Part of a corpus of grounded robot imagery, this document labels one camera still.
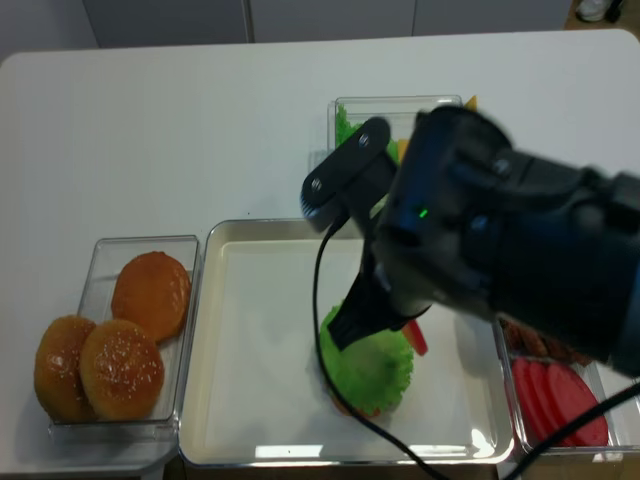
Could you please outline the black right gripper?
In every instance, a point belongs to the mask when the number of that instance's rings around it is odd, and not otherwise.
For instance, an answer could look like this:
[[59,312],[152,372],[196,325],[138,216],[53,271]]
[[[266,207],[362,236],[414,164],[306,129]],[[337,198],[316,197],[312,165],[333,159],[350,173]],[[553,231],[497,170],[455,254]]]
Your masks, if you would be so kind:
[[404,160],[389,193],[372,210],[361,267],[329,322],[339,350],[384,330],[399,330],[432,304],[492,322],[480,276],[459,252],[469,210],[454,193],[446,168],[454,147],[474,131],[483,143],[506,137],[480,114],[439,107],[416,116]]

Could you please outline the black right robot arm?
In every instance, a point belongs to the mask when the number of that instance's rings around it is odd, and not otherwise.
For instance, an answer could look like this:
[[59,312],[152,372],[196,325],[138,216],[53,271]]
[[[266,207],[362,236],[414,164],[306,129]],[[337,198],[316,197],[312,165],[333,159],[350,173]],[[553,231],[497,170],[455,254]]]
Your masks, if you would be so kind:
[[417,116],[374,258],[392,307],[500,315],[635,377],[639,181],[515,149],[482,115]]

